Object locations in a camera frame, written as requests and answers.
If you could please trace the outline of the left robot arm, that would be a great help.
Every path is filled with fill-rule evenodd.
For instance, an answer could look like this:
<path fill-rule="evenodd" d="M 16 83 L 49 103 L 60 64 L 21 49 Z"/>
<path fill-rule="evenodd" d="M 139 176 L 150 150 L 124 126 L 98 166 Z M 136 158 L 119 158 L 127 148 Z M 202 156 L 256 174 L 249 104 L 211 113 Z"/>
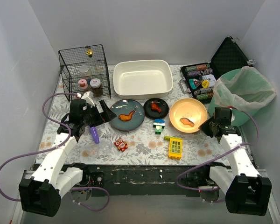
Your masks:
<path fill-rule="evenodd" d="M 19 184 L 23 211 L 53 217 L 59 210 L 63 196 L 84 178 L 84 165 L 70 165 L 60 171 L 87 127 L 97 127 L 116 118 L 104 100 L 99 112 L 90 99 L 74 99 L 70 111 L 59 122 L 54 149 L 46 155 L 37 170 Z"/>

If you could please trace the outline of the glass bottle gold stopper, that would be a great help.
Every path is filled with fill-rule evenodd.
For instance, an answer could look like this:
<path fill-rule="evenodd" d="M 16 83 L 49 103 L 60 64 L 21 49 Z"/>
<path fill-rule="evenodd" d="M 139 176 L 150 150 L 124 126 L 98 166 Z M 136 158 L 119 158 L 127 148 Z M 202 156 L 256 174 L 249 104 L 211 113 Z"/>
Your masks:
<path fill-rule="evenodd" d="M 93 51 L 91 50 L 90 47 L 87 48 L 86 55 L 88 57 L 88 66 L 90 67 L 90 69 L 95 70 L 96 69 L 96 59 L 95 59 L 95 57 L 93 55 Z"/>

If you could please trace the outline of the brown spice jar white lid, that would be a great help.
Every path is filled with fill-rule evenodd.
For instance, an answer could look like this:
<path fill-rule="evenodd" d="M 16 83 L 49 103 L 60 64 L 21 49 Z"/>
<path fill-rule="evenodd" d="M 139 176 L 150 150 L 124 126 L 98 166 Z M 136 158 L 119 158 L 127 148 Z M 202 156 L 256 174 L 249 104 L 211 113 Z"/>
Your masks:
<path fill-rule="evenodd" d="M 94 78 L 90 81 L 91 91 L 93 92 L 95 97 L 99 97 L 103 95 L 103 89 L 100 79 Z"/>

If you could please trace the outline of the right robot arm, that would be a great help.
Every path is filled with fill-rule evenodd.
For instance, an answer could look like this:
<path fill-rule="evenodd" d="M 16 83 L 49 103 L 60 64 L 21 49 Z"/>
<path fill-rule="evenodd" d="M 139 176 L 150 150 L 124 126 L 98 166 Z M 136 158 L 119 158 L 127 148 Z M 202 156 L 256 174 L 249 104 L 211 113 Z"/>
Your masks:
<path fill-rule="evenodd" d="M 229 107 L 216 107 L 212 118 L 199 128 L 215 137 L 224 150 L 232 173 L 219 166 L 210 167 L 210 179 L 225 194 L 225 204 L 230 213 L 264 216 L 269 204 L 272 184 L 262 177 L 245 150 L 239 128 L 231 124 Z"/>

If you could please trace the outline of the pink lid spice jar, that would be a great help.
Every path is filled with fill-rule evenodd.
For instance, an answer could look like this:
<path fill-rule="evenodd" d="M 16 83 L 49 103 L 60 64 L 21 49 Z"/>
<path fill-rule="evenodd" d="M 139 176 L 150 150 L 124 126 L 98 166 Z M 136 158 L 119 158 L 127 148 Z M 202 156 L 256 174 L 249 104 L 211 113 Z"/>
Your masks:
<path fill-rule="evenodd" d="M 80 79 L 78 81 L 78 84 L 79 84 L 80 89 L 82 89 L 82 90 L 86 90 L 88 88 L 88 83 L 87 83 L 86 79 Z"/>

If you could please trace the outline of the yellow bear plate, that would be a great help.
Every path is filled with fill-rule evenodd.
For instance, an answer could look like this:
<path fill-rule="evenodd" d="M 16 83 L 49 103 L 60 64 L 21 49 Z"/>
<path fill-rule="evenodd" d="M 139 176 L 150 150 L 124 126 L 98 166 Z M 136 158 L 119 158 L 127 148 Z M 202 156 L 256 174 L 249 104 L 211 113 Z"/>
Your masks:
<path fill-rule="evenodd" d="M 188 118 L 195 123 L 194 127 L 183 125 L 180 118 Z M 207 109 L 198 100 L 193 98 L 179 99 L 173 103 L 169 110 L 169 119 L 173 127 L 183 133 L 195 133 L 199 126 L 208 118 Z"/>

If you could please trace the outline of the silver lid spice jar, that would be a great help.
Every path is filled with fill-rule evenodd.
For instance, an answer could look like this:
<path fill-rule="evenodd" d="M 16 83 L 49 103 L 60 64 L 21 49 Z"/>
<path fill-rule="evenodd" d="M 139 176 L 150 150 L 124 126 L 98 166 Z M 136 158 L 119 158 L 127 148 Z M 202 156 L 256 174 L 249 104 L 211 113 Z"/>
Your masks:
<path fill-rule="evenodd" d="M 78 68 L 78 70 L 79 70 L 80 76 L 83 79 L 91 79 L 92 72 L 88 65 L 82 65 Z"/>

